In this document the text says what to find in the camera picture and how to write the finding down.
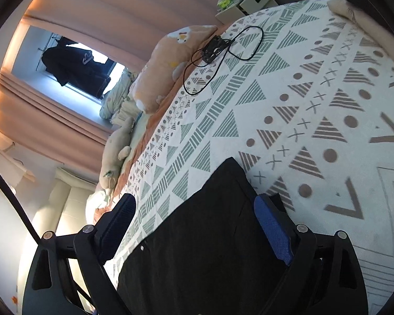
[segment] pink curtain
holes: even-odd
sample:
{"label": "pink curtain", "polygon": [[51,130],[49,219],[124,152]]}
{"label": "pink curtain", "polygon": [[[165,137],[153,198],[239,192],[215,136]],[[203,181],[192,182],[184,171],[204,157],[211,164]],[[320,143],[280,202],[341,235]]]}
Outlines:
{"label": "pink curtain", "polygon": [[110,129],[0,73],[0,132],[44,156],[99,176]]}
{"label": "pink curtain", "polygon": [[219,25],[216,4],[217,0],[34,0],[23,22],[140,71],[167,33],[190,25]]}

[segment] bed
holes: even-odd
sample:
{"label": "bed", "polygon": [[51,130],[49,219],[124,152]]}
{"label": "bed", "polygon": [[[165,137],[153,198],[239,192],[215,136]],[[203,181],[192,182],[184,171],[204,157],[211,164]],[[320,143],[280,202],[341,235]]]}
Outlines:
{"label": "bed", "polygon": [[[394,291],[394,62],[325,0],[260,11],[228,27],[264,30],[247,62],[230,55],[190,96],[177,82],[149,119],[120,176],[137,212],[105,269],[114,285],[124,261],[211,173],[233,157],[258,193],[279,193],[290,218],[318,233],[345,230],[375,314]],[[232,46],[248,57],[260,32]],[[221,57],[185,84],[199,91]]]}

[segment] beige plush toy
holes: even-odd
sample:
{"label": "beige plush toy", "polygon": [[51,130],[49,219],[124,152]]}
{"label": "beige plush toy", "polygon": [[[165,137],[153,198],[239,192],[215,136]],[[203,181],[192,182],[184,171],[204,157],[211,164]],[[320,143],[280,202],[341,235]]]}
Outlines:
{"label": "beige plush toy", "polygon": [[189,26],[165,35],[131,86],[137,107],[155,113],[180,78],[192,54],[217,30],[216,26]]}
{"label": "beige plush toy", "polygon": [[114,188],[120,175],[123,160],[130,154],[131,131],[134,119],[127,117],[121,128],[115,130],[105,144],[99,183],[103,189]]}

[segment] black pants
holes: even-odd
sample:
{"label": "black pants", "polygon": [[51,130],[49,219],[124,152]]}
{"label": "black pants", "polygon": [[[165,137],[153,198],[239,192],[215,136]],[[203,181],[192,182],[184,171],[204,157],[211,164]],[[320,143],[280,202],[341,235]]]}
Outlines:
{"label": "black pants", "polygon": [[139,243],[118,285],[133,315],[257,315],[286,267],[254,215],[255,196],[229,158]]}

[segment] brown circle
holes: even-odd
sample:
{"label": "brown circle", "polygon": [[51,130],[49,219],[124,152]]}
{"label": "brown circle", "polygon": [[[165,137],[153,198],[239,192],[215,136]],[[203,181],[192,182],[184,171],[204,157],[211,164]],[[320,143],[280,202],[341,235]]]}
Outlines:
{"label": "brown circle", "polygon": [[309,198],[312,195],[312,188],[306,183],[303,183],[299,186],[298,193],[303,198]]}
{"label": "brown circle", "polygon": [[265,124],[270,124],[271,122],[273,122],[273,118],[272,118],[271,116],[267,116],[267,117],[264,119],[264,123],[265,123]]}
{"label": "brown circle", "polygon": [[346,116],[345,125],[347,125],[349,128],[356,128],[358,125],[357,119],[350,115]]}
{"label": "brown circle", "polygon": [[359,96],[364,99],[371,99],[371,94],[366,90],[359,90]]}
{"label": "brown circle", "polygon": [[252,147],[253,145],[255,145],[254,139],[247,139],[247,146]]}
{"label": "brown circle", "polygon": [[334,149],[326,149],[323,153],[324,160],[333,163],[337,161],[337,152]]}
{"label": "brown circle", "polygon": [[382,54],[380,51],[374,51],[374,54],[375,54],[376,56],[379,56],[380,58],[383,57],[383,54]]}
{"label": "brown circle", "polygon": [[378,71],[375,70],[373,67],[368,68],[368,72],[369,72],[370,74],[372,74],[374,77],[378,77],[378,76],[379,76]]}

